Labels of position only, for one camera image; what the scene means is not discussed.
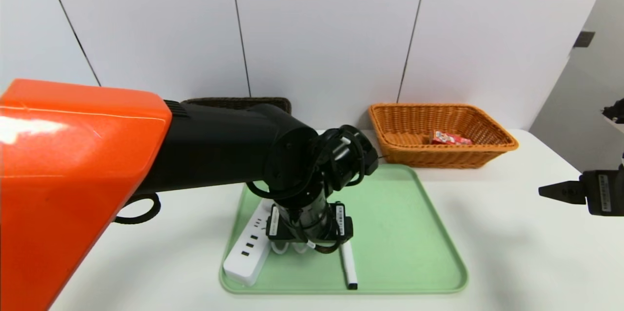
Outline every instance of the power outlet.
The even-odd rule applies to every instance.
[[[265,233],[272,200],[263,199],[223,262],[225,275],[246,287],[256,283],[271,244]]]

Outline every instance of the red snack bag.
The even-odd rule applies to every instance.
[[[431,133],[431,144],[446,144],[448,146],[469,146],[472,140],[458,136],[457,134],[444,133],[442,131],[433,131]]]

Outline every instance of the orange robot arm cover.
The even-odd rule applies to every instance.
[[[0,98],[0,309],[50,307],[147,175],[171,118],[143,91],[9,86]]]

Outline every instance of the black cable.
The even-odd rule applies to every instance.
[[[136,217],[115,217],[113,222],[118,224],[140,224],[143,222],[147,222],[154,218],[160,212],[160,200],[158,199],[158,194],[156,193],[147,193],[147,194],[137,194],[131,196],[127,202],[123,205],[126,207],[133,202],[138,202],[139,200],[149,199],[153,202],[152,208],[149,209],[146,213],[136,216]]]
[[[309,240],[308,236],[306,235],[305,231],[303,230],[303,225],[301,224],[301,215],[300,214],[301,213],[299,213],[299,217],[297,218],[297,221],[293,222],[291,220],[290,224],[295,227],[297,235],[299,236],[298,238],[301,239],[303,242],[305,242],[307,244],[308,242],[310,242],[310,240]],[[337,239],[336,242],[334,243],[334,245],[329,246],[329,247],[325,247],[323,245],[314,244],[314,250],[319,252],[319,253],[333,253],[342,244],[343,244],[343,241],[340,240],[340,239]]]
[[[352,144],[355,144],[355,148],[357,150],[357,160],[359,160],[359,174],[357,175],[357,179],[352,182],[347,183],[347,187],[351,187],[353,185],[360,184],[364,179],[365,175],[365,163],[364,163],[364,149],[362,149],[362,144],[357,140],[355,135],[350,132],[345,131],[345,138],[349,139]]]
[[[338,131],[338,129],[328,129],[325,133],[321,134],[319,138],[317,138],[317,140],[314,142],[314,146],[312,146],[312,151],[313,151],[312,161],[310,162],[308,173],[306,174],[306,177],[303,179],[303,181],[299,182],[298,185],[295,185],[294,187],[290,189],[286,189],[285,191],[271,191],[271,192],[263,191],[262,189],[258,188],[253,182],[247,182],[246,183],[247,187],[249,188],[250,191],[252,191],[252,193],[256,194],[259,197],[278,199],[278,200],[289,198],[289,197],[292,197],[294,195],[301,193],[301,191],[306,189],[308,184],[310,184],[310,180],[312,180],[312,177],[314,176],[314,173],[315,173],[316,163],[318,162],[319,158],[321,158],[321,156],[323,155],[323,152],[325,151],[325,149],[330,145],[330,142],[334,138],[341,138],[341,137],[342,137],[341,133]],[[321,142],[321,140],[323,141],[324,144],[322,144],[321,147],[318,147],[318,144],[319,142]]]

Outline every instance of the orange wicker basket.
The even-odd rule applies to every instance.
[[[412,167],[476,169],[518,148],[501,125],[465,104],[375,104],[369,110],[386,160]],[[432,131],[470,138],[471,146],[431,145]]]

